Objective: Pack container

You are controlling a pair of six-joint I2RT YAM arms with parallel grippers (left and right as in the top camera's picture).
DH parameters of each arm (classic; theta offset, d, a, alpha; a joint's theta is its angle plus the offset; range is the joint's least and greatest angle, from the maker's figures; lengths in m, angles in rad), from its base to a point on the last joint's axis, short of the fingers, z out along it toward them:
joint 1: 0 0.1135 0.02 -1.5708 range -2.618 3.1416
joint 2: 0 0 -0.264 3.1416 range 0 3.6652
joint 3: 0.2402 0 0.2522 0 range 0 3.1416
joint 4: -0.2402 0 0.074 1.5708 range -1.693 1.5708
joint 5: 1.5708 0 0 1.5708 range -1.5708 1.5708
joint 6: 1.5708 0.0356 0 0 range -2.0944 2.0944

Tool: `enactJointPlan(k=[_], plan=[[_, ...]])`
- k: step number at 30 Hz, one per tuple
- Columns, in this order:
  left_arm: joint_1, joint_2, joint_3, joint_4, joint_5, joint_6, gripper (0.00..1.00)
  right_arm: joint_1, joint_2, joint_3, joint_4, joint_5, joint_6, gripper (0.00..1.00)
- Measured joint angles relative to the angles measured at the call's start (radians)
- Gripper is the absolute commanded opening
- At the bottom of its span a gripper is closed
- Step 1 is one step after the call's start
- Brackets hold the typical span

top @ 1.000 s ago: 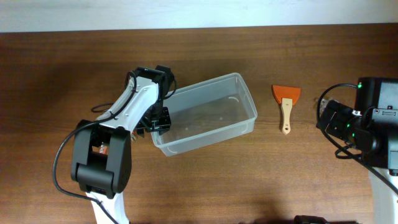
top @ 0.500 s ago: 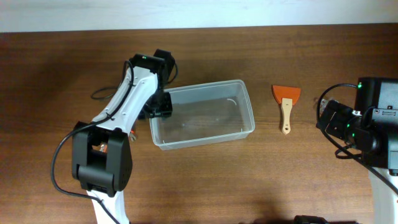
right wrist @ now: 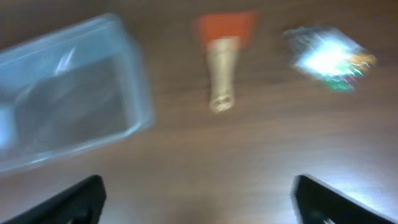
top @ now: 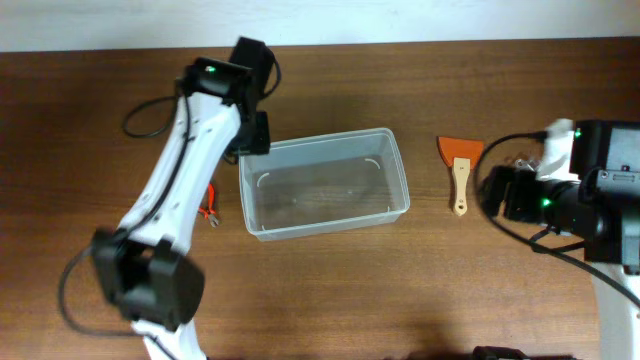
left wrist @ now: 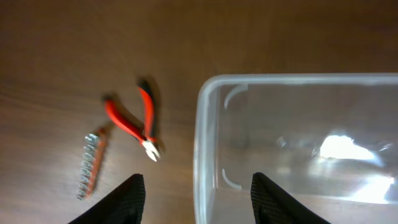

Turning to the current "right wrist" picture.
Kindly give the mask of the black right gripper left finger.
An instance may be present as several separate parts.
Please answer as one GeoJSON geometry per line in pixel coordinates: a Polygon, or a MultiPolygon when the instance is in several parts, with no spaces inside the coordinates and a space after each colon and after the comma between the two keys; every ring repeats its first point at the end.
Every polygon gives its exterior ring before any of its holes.
{"type": "Polygon", "coordinates": [[[3,224],[98,224],[105,201],[103,178],[91,175],[3,224]]]}

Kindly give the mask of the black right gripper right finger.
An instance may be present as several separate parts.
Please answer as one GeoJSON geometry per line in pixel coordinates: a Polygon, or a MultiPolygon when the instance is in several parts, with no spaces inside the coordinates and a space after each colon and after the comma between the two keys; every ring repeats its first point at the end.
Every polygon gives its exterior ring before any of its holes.
{"type": "Polygon", "coordinates": [[[294,178],[291,193],[301,224],[396,224],[397,221],[362,206],[330,185],[312,177],[294,178]]]}

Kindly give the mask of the clear plastic container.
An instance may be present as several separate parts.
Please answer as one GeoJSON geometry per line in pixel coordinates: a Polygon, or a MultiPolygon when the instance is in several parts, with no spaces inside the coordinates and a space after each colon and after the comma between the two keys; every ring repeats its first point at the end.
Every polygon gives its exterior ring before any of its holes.
{"type": "Polygon", "coordinates": [[[1,173],[79,154],[154,124],[139,44],[103,14],[1,52],[1,173]]]}

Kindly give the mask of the orange scraper wooden handle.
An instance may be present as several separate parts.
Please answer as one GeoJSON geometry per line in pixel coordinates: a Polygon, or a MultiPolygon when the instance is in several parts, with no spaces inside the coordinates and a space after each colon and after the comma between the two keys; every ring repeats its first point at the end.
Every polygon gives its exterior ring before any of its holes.
{"type": "Polygon", "coordinates": [[[210,110],[221,113],[234,106],[234,70],[240,50],[253,33],[255,11],[205,14],[196,21],[197,31],[206,50],[210,73],[210,110]]]}

